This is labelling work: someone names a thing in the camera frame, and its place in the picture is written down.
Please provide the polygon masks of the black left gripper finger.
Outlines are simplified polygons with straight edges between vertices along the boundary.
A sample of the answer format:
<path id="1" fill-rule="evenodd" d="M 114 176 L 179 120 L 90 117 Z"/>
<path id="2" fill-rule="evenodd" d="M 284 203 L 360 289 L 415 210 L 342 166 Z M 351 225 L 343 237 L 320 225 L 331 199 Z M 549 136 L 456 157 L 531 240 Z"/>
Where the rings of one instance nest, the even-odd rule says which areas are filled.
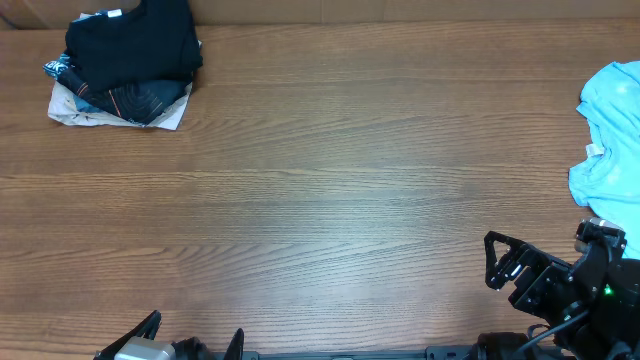
<path id="1" fill-rule="evenodd" d="M 114 360 L 116 354 L 132 338 L 139 337 L 143 339 L 154 340 L 160 328 L 161 320 L 161 313 L 158 310 L 154 310 L 131 331 L 108 345 L 106 348 L 97 351 L 93 360 Z"/>
<path id="2" fill-rule="evenodd" d="M 238 328 L 233 335 L 223 360 L 242 360 L 244 353 L 245 336 L 242 328 Z"/>

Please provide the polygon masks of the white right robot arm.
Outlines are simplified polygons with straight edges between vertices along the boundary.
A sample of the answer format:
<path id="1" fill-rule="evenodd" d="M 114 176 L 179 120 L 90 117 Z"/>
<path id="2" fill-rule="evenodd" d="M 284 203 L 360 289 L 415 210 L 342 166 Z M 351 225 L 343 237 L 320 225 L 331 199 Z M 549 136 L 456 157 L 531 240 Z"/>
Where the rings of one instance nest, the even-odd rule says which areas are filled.
<path id="1" fill-rule="evenodd" d="M 479 335 L 468 358 L 638 358 L 639 262 L 626 257 L 619 226 L 582 220 L 573 263 L 495 231 L 486 234 L 484 247 L 486 285 L 499 290 L 513 282 L 510 304 L 541 321 L 524 333 Z"/>

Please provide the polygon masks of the black t-shirt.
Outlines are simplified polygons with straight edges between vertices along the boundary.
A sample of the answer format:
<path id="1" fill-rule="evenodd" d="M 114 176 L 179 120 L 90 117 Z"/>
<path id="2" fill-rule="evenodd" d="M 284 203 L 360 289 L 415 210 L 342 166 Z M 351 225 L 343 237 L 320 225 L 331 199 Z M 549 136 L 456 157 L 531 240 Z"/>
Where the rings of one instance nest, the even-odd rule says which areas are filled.
<path id="1" fill-rule="evenodd" d="M 73 21 L 65 41 L 79 76 L 98 91 L 149 80 L 189 81 L 203 65 L 186 0 L 142 1 L 119 16 Z"/>

